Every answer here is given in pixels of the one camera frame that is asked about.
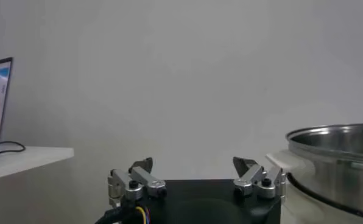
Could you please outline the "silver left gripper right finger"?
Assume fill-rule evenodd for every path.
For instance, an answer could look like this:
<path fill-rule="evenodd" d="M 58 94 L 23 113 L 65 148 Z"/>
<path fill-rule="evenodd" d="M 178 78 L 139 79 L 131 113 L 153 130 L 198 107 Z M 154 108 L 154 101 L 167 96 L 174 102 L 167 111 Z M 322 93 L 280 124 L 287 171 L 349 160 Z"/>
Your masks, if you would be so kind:
<path fill-rule="evenodd" d="M 253 159 L 233 157 L 233 165 L 238 178 L 233 180 L 234 194 L 237 198 L 252 195 L 253 191 L 259 198 L 270 200 L 279 197 L 285 201 L 286 173 L 278 166 L 266 170 Z"/>

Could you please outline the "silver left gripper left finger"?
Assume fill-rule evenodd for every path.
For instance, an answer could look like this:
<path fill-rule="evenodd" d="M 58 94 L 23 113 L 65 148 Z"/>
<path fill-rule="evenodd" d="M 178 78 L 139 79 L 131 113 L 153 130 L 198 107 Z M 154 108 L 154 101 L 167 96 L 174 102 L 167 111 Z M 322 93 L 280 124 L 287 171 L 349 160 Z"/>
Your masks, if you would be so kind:
<path fill-rule="evenodd" d="M 113 169 L 107 177 L 109 204 L 122 206 L 122 201 L 139 201 L 144 193 L 152 198 L 166 197 L 166 182 L 152 176 L 153 158 L 135 161 L 127 172 Z"/>

